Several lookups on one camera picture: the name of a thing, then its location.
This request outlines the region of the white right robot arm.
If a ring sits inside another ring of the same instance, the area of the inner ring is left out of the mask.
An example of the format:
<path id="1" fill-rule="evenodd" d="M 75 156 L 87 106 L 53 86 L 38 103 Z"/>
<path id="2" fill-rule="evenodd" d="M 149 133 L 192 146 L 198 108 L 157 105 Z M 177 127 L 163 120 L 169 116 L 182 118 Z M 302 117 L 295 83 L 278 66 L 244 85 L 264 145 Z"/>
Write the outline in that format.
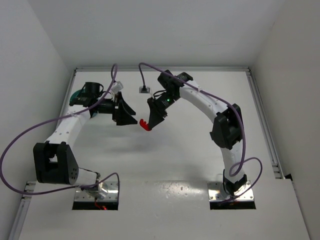
<path id="1" fill-rule="evenodd" d="M 186 72 L 173 76 L 167 69 L 159 75 L 157 81 L 164 88 L 164 92 L 159 97 L 152 96 L 147 99 L 150 109 L 149 120 L 146 122 L 141 119 L 139 124 L 146 131 L 150 131 L 165 120 L 168 115 L 166 109 L 177 100 L 184 99 L 193 104 L 213 123 L 209 134 L 222 153 L 224 189 L 233 196 L 247 182 L 244 170 L 241 169 L 235 174 L 242 160 L 243 144 L 236 113 L 222 101 L 196 90 L 199 85 Z"/>

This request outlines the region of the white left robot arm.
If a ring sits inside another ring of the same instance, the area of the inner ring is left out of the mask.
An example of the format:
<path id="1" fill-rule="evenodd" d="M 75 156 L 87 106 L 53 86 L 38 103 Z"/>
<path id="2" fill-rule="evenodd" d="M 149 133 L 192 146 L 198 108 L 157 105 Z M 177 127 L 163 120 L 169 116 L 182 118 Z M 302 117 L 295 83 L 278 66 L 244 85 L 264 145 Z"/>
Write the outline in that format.
<path id="1" fill-rule="evenodd" d="M 69 100 L 67 118 L 45 142 L 33 147 L 36 179 L 42 184 L 93 186 L 100 179 L 98 172 L 80 168 L 73 154 L 73 146 L 83 126 L 97 114 L 108 114 L 118 126 L 136 125 L 136 112 L 125 102 L 123 85 L 112 84 L 110 98 L 103 97 L 103 86 L 86 82 Z"/>

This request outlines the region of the large red lego brick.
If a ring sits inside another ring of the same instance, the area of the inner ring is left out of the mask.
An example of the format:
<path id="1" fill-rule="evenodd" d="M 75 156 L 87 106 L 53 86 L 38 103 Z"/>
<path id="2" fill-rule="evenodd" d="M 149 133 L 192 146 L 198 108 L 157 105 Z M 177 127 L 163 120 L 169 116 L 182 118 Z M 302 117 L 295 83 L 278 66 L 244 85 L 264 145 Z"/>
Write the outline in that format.
<path id="1" fill-rule="evenodd" d="M 140 119 L 139 121 L 139 125 L 146 130 L 147 132 L 151 131 L 152 129 L 150 128 L 149 124 L 144 120 L 144 119 Z"/>

